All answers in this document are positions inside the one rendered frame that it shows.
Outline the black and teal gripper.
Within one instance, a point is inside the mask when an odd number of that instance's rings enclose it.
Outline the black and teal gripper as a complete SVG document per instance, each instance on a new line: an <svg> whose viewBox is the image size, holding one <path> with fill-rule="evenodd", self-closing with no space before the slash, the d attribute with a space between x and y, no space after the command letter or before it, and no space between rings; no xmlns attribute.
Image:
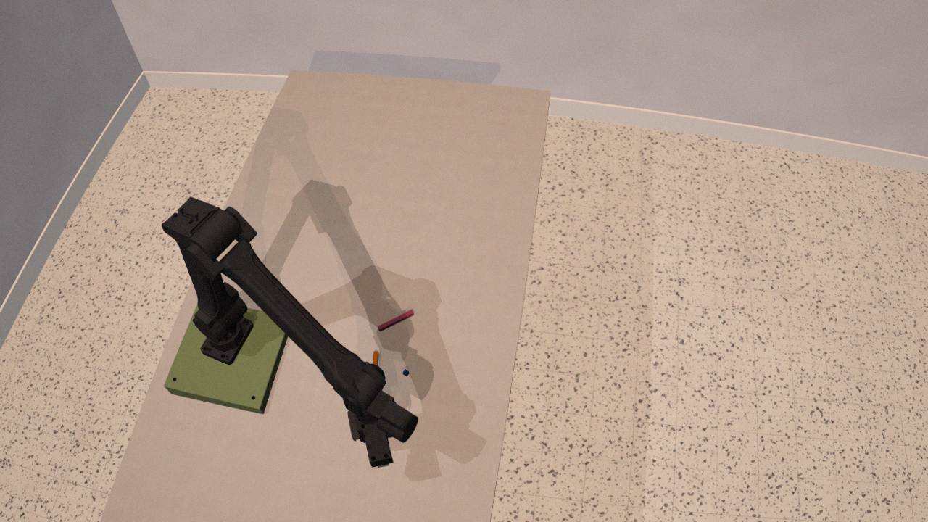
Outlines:
<svg viewBox="0 0 928 522"><path fill-rule="evenodd" d="M354 440L354 442L356 442L357 439L360 439L360 441L361 441L362 443L365 443L365 439L361 439L360 435L359 435L358 432L357 432L357 424L355 424L354 413L350 412L350 410L349 410L349 412L347 412L347 414L348 414L348 419L349 419L349 422L350 422L350 430L351 430L352 440ZM364 422L362 422L362 423L364 423ZM375 422L375 423L377 423L377 422ZM364 424L375 424L375 423L364 423Z"/></svg>

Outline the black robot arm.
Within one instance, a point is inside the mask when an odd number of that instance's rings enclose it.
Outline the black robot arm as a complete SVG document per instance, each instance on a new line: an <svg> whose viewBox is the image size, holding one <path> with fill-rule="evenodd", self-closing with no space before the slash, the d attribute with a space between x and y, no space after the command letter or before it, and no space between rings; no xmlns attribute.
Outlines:
<svg viewBox="0 0 928 522"><path fill-rule="evenodd" d="M346 409L354 413L358 434L365 439L371 466L393 463L386 434L406 442L413 435L418 417L382 391L386 384L384 370L342 346L276 280L253 251L251 240L257 231L241 213L231 206L222 210L189 197L178 212L162 223L162 229L176 240L198 294L199 310L193 323L208 338L200 351L231 365L253 329L252 321L243 316L246 304L234 287L223 282L222 272L314 361L344 399ZM234 240L234 247L218 261Z"/></svg>

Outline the dark red rod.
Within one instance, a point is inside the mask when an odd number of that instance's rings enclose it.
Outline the dark red rod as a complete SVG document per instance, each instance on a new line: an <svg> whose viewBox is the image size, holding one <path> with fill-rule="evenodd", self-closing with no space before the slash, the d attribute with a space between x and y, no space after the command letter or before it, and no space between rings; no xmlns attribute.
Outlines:
<svg viewBox="0 0 928 522"><path fill-rule="evenodd" d="M392 320L388 321L388 323L384 323L384 324L378 325L378 330L383 331L384 329L390 328L392 325L395 325L395 324L397 324L397 323L401 323L401 321L405 320L405 318L409 318L409 317L411 317L411 316L414 316L414 314L413 314L413 311L412 311L412 310L409 310L408 312L405 312L405 313L404 313L403 315L401 315L401 316L398 316L398 317L396 317L396 318L392 318Z"/></svg>

